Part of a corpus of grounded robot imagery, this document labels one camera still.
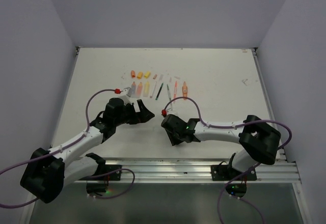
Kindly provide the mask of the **white pen with tan cap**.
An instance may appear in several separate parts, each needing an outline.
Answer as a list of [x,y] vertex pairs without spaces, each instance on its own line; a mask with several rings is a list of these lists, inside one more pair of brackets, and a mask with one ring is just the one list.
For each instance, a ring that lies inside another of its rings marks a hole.
[[155,82],[154,85],[153,85],[152,91],[150,93],[150,98],[153,98],[154,93],[155,93],[156,86],[157,86],[157,82]]

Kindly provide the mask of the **yellow highlighter marker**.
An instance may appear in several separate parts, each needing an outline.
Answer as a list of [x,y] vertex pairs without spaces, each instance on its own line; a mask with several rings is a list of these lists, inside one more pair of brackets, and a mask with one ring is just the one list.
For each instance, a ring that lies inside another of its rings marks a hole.
[[150,88],[150,83],[147,81],[144,86],[144,92],[143,92],[143,97],[148,97],[149,95],[149,88]]

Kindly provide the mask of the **orange highlighter marker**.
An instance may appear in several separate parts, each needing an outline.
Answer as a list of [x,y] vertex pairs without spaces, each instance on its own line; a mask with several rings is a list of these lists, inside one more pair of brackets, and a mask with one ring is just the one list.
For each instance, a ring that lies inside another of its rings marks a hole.
[[142,94],[142,89],[143,89],[143,84],[142,82],[140,82],[137,86],[136,92],[135,92],[135,96],[137,98],[140,98],[141,94]]

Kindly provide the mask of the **white marker with peach tip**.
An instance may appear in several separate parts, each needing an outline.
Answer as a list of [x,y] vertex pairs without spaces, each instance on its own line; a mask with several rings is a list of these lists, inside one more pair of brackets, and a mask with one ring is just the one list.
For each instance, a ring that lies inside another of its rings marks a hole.
[[133,82],[131,84],[131,87],[130,87],[130,96],[131,97],[134,97],[135,96],[136,89],[137,89],[137,85],[136,85],[135,82]]

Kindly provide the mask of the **green clear pen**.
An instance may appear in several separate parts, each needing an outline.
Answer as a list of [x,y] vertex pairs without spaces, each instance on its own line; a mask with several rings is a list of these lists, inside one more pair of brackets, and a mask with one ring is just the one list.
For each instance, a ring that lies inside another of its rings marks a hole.
[[164,86],[164,83],[162,82],[161,85],[160,85],[160,87],[159,87],[159,90],[157,92],[157,95],[155,97],[155,100],[158,100],[158,98],[159,98],[159,96],[161,94],[161,91],[162,91],[163,86]]

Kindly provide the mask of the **orange marker cap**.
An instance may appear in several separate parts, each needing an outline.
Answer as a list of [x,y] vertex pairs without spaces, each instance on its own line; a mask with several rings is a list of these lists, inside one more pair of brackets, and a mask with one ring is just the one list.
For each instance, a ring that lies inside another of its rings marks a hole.
[[139,72],[138,74],[137,74],[137,79],[141,79],[143,77],[143,72]]

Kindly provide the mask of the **yellow marker cap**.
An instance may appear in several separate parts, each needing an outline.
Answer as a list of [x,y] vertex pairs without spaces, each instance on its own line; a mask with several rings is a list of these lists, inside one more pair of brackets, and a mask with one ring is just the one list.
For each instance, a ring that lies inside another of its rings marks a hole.
[[150,72],[150,71],[147,71],[147,72],[144,74],[144,78],[145,78],[145,79],[148,79],[150,75],[151,75],[151,72]]

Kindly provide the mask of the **peach marker cap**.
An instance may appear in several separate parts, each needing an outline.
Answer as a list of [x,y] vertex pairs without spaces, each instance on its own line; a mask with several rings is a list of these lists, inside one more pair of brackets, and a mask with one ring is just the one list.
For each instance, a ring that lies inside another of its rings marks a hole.
[[130,74],[131,74],[131,77],[132,78],[135,78],[135,71],[131,70],[131,73]]

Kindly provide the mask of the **orange clear highlighter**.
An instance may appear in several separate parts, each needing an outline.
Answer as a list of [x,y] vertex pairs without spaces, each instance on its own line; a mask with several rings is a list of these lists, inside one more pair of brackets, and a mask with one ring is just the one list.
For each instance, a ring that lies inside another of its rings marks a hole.
[[184,81],[183,85],[182,85],[182,96],[183,96],[184,100],[186,100],[187,95],[188,95],[188,87],[187,87],[186,82]]

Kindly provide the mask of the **thin orange pen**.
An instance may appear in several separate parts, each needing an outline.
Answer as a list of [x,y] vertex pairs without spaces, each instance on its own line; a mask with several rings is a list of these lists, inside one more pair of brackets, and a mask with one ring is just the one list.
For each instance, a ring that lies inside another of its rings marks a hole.
[[173,99],[177,97],[178,81],[175,81]]

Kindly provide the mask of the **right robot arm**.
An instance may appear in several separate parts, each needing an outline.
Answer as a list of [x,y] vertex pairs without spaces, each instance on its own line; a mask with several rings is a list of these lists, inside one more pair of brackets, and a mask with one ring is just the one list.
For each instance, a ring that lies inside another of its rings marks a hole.
[[281,134],[257,116],[248,115],[244,126],[235,122],[213,127],[205,125],[197,118],[187,122],[176,115],[167,115],[161,127],[166,131],[173,146],[183,142],[222,141],[239,144],[243,147],[234,153],[227,166],[231,179],[239,179],[256,164],[273,165],[276,161]]

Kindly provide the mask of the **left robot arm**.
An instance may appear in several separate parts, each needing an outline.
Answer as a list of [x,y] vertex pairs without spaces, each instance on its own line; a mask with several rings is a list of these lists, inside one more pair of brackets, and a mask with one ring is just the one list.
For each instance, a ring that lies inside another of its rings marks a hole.
[[39,148],[31,155],[20,180],[20,186],[44,203],[52,202],[70,183],[83,178],[105,179],[105,160],[89,150],[115,134],[118,126],[146,123],[154,118],[141,99],[134,104],[112,98],[105,109],[87,128],[69,141],[45,150]]

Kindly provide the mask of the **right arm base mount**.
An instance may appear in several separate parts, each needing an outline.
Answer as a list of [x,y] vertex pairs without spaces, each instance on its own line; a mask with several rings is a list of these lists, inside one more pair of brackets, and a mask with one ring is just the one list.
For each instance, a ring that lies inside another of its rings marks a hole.
[[242,198],[245,196],[247,192],[247,182],[248,181],[256,181],[257,175],[256,171],[253,170],[250,173],[238,177],[241,172],[235,170],[231,167],[231,163],[233,161],[234,156],[232,156],[228,163],[222,161],[220,164],[215,164],[210,166],[210,173],[212,181],[230,181],[233,178],[237,177],[237,181],[240,183],[230,183],[226,187],[226,192],[234,197]]

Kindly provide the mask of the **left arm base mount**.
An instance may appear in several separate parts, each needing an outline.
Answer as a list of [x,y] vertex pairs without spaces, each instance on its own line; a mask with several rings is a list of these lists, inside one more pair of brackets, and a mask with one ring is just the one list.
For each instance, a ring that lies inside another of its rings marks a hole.
[[106,164],[106,160],[95,153],[88,153],[85,155],[86,159],[91,159],[96,163],[95,172],[91,175],[84,175],[80,180],[84,181],[100,181],[101,183],[87,183],[86,191],[90,195],[104,199],[108,197],[110,192],[107,187],[110,181],[120,181],[121,179],[121,168],[120,164]]

